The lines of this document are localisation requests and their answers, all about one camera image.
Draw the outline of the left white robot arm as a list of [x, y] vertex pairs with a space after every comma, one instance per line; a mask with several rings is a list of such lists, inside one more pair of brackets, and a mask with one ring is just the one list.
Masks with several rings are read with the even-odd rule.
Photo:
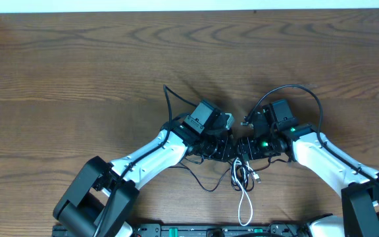
[[127, 223], [139, 191], [187, 155], [226, 162], [233, 150], [228, 125], [193, 129], [168, 122], [157, 137], [137, 151], [110, 162], [96, 156], [85, 163], [53, 210], [74, 236], [131, 236]]

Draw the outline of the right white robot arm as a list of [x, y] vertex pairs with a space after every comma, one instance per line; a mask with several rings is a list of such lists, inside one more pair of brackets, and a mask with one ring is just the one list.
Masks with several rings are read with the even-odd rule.
[[306, 222], [298, 236], [379, 236], [379, 171], [354, 160], [311, 125], [242, 138], [238, 153], [244, 162], [285, 153], [340, 196], [342, 217], [317, 217]]

